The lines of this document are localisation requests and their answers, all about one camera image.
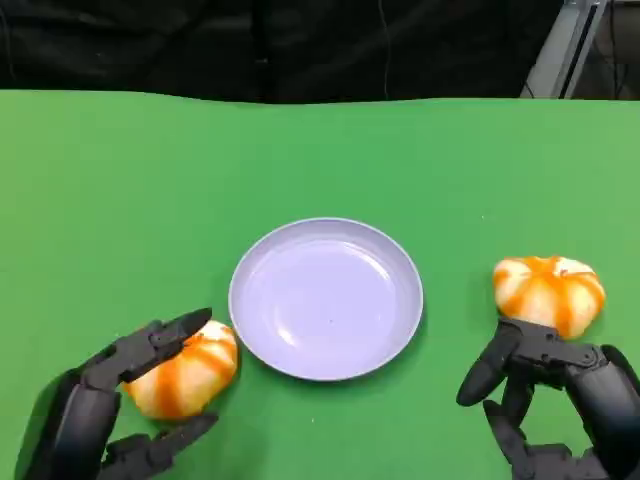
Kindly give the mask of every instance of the cable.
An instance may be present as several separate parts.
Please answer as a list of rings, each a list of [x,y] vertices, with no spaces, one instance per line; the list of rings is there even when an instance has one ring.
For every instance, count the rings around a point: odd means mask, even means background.
[[[524,82],[524,88],[527,89],[527,92],[529,92],[531,98],[536,98],[536,96],[533,94],[533,90],[531,90],[531,87],[529,86],[529,82]]]
[[[611,39],[611,61],[613,62],[613,98],[618,100],[622,88],[618,84],[618,49],[616,46],[616,0],[609,0],[609,37]]]
[[[389,100],[389,69],[391,68],[391,35],[389,34],[389,25],[387,24],[387,17],[384,13],[384,7],[382,0],[378,0],[378,12],[380,13],[380,20],[382,21],[382,29],[384,30],[384,36],[387,43],[387,60],[384,65],[384,99]]]
[[[13,58],[11,55],[11,35],[9,33],[9,22],[7,21],[7,16],[4,14],[4,10],[0,5],[0,21],[2,21],[2,30],[4,31],[4,47],[7,53],[7,66],[9,67],[9,75],[11,79],[15,82],[16,72],[13,68]]]

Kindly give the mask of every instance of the pumpkin rib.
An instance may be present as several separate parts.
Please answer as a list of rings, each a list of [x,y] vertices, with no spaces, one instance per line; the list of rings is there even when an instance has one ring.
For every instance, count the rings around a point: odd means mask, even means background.
[[[158,368],[156,380],[156,398],[158,408],[167,418],[180,418],[182,408],[178,398],[178,385],[180,383],[180,359],[174,357],[162,363]]]
[[[519,286],[515,293],[502,306],[502,311],[509,317],[517,317],[525,302],[525,292],[531,285],[532,278],[527,278]]]
[[[556,301],[553,324],[560,335],[566,337],[571,334],[571,323],[573,322],[573,310],[569,305],[569,289],[560,277],[553,274],[545,275],[545,277],[548,287],[554,292]]]
[[[190,350],[185,357],[197,360],[207,368],[218,373],[225,383],[229,382],[233,376],[234,372],[230,371],[231,368],[228,363],[220,360],[218,357],[206,350],[193,349]]]
[[[594,278],[594,280],[597,282],[598,278],[595,276],[595,274],[591,274],[591,275],[593,275],[592,278]],[[598,309],[602,308],[605,300],[605,296],[602,290],[596,287],[591,280],[587,280],[584,276],[582,276],[582,274],[572,275],[569,278],[571,279],[572,282],[575,282],[583,286],[584,288],[586,288],[587,291],[591,294],[591,296],[595,299]]]

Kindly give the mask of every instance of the green surface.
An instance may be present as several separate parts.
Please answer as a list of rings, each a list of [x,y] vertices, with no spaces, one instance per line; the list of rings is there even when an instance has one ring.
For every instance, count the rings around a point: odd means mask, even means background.
[[[427,318],[387,368],[339,385],[244,352],[222,419],[164,479],[508,479],[482,409],[455,394],[496,322],[506,255],[594,266],[609,298],[587,339],[637,349],[640,105],[423,101],[224,105],[140,94],[0,93],[0,478],[41,388],[152,318],[212,305],[283,223],[381,228],[420,269]],[[122,436],[153,431],[125,402]],[[587,439],[540,390],[533,442]]]

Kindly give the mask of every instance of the pumpkin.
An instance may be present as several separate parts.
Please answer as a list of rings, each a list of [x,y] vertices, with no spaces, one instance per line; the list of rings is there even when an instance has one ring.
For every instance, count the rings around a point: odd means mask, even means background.
[[[209,320],[174,358],[125,384],[140,411],[159,420],[196,415],[224,389],[237,368],[233,331]]]
[[[505,258],[493,286],[504,315],[554,327],[564,338],[582,335],[606,298],[591,267],[564,257]]]

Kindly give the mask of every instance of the plate rim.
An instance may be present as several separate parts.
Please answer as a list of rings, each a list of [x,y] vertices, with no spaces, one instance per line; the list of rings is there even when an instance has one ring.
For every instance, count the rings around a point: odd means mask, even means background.
[[[409,332],[409,335],[407,335],[407,338],[405,341],[403,341],[398,348],[394,349],[391,351],[390,354],[386,355],[382,360],[376,362],[375,364],[373,364],[373,366],[366,368],[366,369],[362,369],[362,371],[358,371],[357,373],[354,374],[349,374],[349,375],[340,375],[340,376],[331,376],[331,377],[322,377],[322,378],[317,378],[314,376],[306,376],[306,375],[300,375],[297,373],[292,373],[290,371],[287,371],[286,369],[277,366],[277,365],[273,365],[271,362],[266,361],[264,358],[262,358],[262,356],[258,355],[252,348],[251,346],[246,342],[245,338],[243,337],[240,329],[238,328],[238,324],[236,322],[236,318],[233,312],[233,302],[231,300],[233,292],[234,292],[234,287],[237,284],[237,275],[238,275],[238,271],[240,270],[240,267],[242,267],[242,265],[245,263],[246,259],[249,257],[249,255],[251,255],[251,253],[258,248],[259,245],[261,245],[265,240],[267,240],[267,238],[271,237],[272,235],[276,235],[277,233],[281,232],[282,230],[286,230],[289,228],[293,228],[296,227],[300,224],[303,223],[316,223],[316,222],[326,222],[326,221],[333,221],[333,222],[339,222],[339,223],[349,223],[352,225],[356,225],[358,227],[362,227],[365,228],[367,230],[373,231],[375,234],[382,236],[383,238],[385,238],[386,240],[388,240],[389,242],[391,242],[391,244],[397,248],[400,253],[407,259],[407,261],[409,262],[410,265],[410,270],[412,272],[412,276],[415,278],[415,281],[418,284],[418,292],[419,292],[419,315],[418,318],[416,319],[416,321],[414,322],[414,325],[411,328],[411,331]],[[358,221],[358,220],[353,220],[350,218],[344,218],[344,217],[312,217],[312,218],[304,218],[301,220],[296,220],[293,222],[289,222],[286,223],[284,225],[280,225],[279,227],[269,231],[268,233],[262,235],[258,240],[256,240],[251,247],[242,255],[242,257],[240,258],[240,260],[238,261],[235,269],[233,270],[233,275],[231,276],[231,281],[229,282],[229,292],[227,295],[227,305],[228,305],[228,311],[229,311],[229,318],[231,319],[231,323],[233,324],[233,328],[235,331],[235,334],[238,336],[238,338],[240,339],[240,341],[242,342],[242,345],[244,345],[247,350],[249,350],[249,352],[256,357],[260,362],[262,362],[263,364],[265,364],[266,366],[268,366],[269,368],[272,368],[284,375],[288,375],[290,377],[293,378],[299,378],[302,380],[308,380],[308,381],[314,381],[314,382],[339,382],[339,381],[345,381],[345,380],[351,380],[354,378],[359,378],[359,377],[363,377],[364,375],[368,375],[370,373],[373,373],[379,369],[381,369],[382,367],[384,367],[386,364],[390,363],[391,361],[393,361],[398,355],[400,355],[400,353],[402,353],[404,351],[405,348],[407,348],[407,346],[409,345],[409,343],[411,343],[411,340],[413,339],[413,337],[415,336],[416,332],[418,331],[418,328],[420,327],[420,324],[422,323],[422,319],[424,316],[424,286],[422,284],[422,277],[420,276],[420,271],[418,270],[418,267],[416,266],[415,262],[413,261],[413,259],[411,258],[411,256],[409,255],[409,253],[402,247],[402,245],[400,245],[396,240],[394,240],[393,238],[391,238],[389,235],[387,235],[386,233],[384,233],[382,230],[373,227],[367,223]]]

